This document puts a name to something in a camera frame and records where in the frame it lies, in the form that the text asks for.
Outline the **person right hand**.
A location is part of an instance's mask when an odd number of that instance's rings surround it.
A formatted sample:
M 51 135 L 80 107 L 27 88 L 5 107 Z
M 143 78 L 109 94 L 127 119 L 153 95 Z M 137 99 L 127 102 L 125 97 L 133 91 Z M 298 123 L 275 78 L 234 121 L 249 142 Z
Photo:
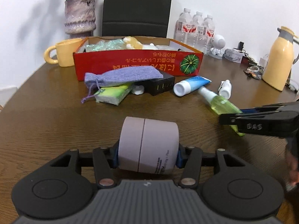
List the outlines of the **person right hand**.
M 286 138 L 285 160 L 288 169 L 288 177 L 285 181 L 286 191 L 290 192 L 298 184 L 298 151 L 295 138 Z

